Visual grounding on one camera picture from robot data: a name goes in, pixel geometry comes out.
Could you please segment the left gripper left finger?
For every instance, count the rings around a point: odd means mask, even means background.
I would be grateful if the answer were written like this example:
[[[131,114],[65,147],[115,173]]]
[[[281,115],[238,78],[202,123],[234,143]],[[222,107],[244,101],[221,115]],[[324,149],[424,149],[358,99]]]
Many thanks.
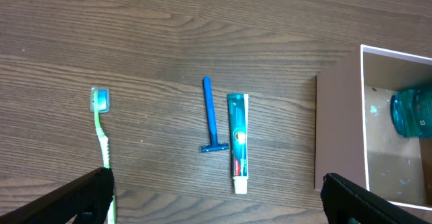
[[[100,167],[1,216],[5,224],[103,224],[114,195],[114,176]]]

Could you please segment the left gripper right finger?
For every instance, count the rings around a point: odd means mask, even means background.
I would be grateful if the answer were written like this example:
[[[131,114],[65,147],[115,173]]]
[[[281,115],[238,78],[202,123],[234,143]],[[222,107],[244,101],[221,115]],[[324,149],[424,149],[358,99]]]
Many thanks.
[[[323,177],[320,196],[331,224],[428,224],[337,173]]]

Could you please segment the blue mouthwash bottle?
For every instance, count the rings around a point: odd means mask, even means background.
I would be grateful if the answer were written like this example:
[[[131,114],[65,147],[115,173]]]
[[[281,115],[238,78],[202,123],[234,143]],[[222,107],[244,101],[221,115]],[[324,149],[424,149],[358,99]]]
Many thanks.
[[[390,101],[391,120],[405,138],[431,137],[431,87],[397,92]]]

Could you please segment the blue disposable razor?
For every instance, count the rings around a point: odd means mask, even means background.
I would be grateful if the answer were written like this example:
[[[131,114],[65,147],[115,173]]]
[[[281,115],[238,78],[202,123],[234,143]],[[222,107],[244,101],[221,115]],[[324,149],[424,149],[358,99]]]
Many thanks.
[[[208,76],[203,78],[203,90],[205,97],[205,108],[207,114],[207,125],[209,129],[210,144],[201,146],[201,152],[214,152],[219,150],[228,150],[229,144],[219,143],[217,137],[217,121],[215,116],[215,107],[213,102],[213,91],[211,86],[211,79]]]

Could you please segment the green toothpaste tube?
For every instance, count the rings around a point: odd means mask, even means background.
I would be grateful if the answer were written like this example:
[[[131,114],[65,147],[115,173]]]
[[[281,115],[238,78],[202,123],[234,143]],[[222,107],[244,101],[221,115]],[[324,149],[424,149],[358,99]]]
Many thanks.
[[[248,94],[227,95],[235,194],[247,194],[248,191],[248,104]]]

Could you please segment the white cardboard box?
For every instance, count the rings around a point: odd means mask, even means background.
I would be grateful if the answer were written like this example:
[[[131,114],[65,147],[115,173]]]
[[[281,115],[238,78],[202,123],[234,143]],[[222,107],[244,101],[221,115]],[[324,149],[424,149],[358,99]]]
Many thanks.
[[[431,209],[431,137],[396,132],[391,97],[431,87],[431,60],[361,45],[317,76],[315,187],[334,172],[393,204]]]

